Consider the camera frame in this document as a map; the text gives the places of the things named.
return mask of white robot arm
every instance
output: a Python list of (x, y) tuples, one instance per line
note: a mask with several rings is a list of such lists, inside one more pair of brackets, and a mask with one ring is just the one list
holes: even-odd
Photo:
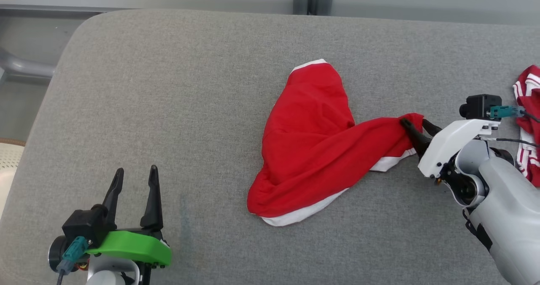
[(421, 157), (418, 168), (451, 189), (467, 228), (488, 249), (502, 276), (512, 285), (540, 285), (540, 189), (521, 175), (508, 152), (482, 140), (500, 124), (500, 119), (486, 118), (489, 107), (480, 105), (474, 115), (478, 119), (455, 121), (444, 129), (424, 120), (432, 140), (407, 120), (402, 124)]

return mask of cable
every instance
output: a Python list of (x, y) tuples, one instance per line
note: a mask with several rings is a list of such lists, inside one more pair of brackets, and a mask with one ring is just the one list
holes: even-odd
[(533, 147), (540, 148), (540, 145), (531, 143), (524, 140), (518, 140), (518, 139), (501, 139), (499, 137), (475, 137), (475, 139), (481, 140), (481, 141), (501, 141), (501, 142), (515, 142), (515, 143), (524, 143), (527, 145), (532, 145)]
[(64, 275), (69, 275), (69, 273), (75, 266), (77, 260), (86, 253), (88, 246), (89, 241), (87, 241), (84, 237), (80, 236), (76, 237), (73, 242), (71, 242), (67, 250), (62, 255), (62, 260), (60, 261), (60, 264), (56, 266), (56, 271), (58, 271), (58, 281), (56, 282), (56, 285), (62, 284), (62, 279), (64, 279)]
[(527, 144), (527, 145), (532, 145), (533, 147), (537, 147), (537, 148), (540, 147), (540, 145), (538, 145), (538, 144), (531, 143), (531, 142), (524, 141), (524, 140), (516, 140), (516, 139), (500, 139), (500, 138), (496, 138), (495, 140), (496, 140), (496, 141), (501, 141), (501, 142), (524, 143), (524, 144)]
[(540, 122), (540, 120), (538, 118), (536, 118), (536, 116), (533, 116), (532, 114), (530, 114), (529, 112), (527, 112), (525, 110), (521, 110), (521, 113), (528, 116), (529, 118), (531, 118), (535, 122)]
[(62, 279), (64, 279), (64, 270), (58, 272), (58, 281), (56, 281), (56, 285), (62, 285)]

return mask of black cable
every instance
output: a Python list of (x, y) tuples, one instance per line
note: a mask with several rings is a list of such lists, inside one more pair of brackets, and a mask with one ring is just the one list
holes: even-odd
[(62, 279), (64, 279), (64, 270), (58, 272), (58, 281), (56, 281), (56, 285), (62, 285)]
[(532, 120), (534, 120), (535, 122), (540, 122), (540, 120), (538, 118), (536, 118), (536, 116), (533, 116), (532, 114), (530, 114), (529, 112), (525, 111), (525, 110), (522, 110), (521, 111), (523, 114), (525, 114), (526, 116), (528, 116), (529, 118), (531, 118)]
[(501, 142), (516, 142), (516, 143), (524, 143), (524, 144), (527, 144), (527, 145), (532, 145), (534, 147), (540, 147), (540, 145), (538, 144), (535, 144), (535, 143), (531, 143), (531, 142), (528, 142), (528, 141), (524, 141), (524, 140), (517, 140), (517, 139), (495, 139), (496, 141), (501, 141)]

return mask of teal connector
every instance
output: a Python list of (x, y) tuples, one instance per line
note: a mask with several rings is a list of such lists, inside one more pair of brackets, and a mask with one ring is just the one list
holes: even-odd
[(520, 118), (524, 116), (522, 106), (493, 106), (489, 112), (490, 118)]
[(60, 264), (56, 266), (56, 271), (61, 275), (68, 275), (77, 260), (84, 256), (88, 250), (88, 246), (89, 244), (84, 237), (76, 237), (62, 255), (62, 260), (60, 261)]

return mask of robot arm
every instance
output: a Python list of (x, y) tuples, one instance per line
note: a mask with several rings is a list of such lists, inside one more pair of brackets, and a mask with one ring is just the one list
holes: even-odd
[(59, 273), (58, 284), (64, 275), (80, 269), (88, 272), (87, 285), (150, 285), (152, 269), (170, 265), (172, 253), (162, 235), (158, 168), (150, 168), (150, 193), (140, 228), (116, 229), (116, 203), (123, 179), (120, 168), (103, 204), (75, 210), (62, 226), (65, 235), (49, 248), (49, 266)]
[(433, 139), (407, 120), (402, 125), (421, 158), (418, 168), (451, 189), (464, 208), (467, 228), (488, 249), (502, 276), (512, 285), (540, 285), (540, 190), (515, 168), (508, 152), (482, 140), (500, 124), (499, 118), (488, 117), (500, 102), (492, 95), (469, 97), (473, 109), (461, 114), (470, 119), (444, 129), (424, 120)]

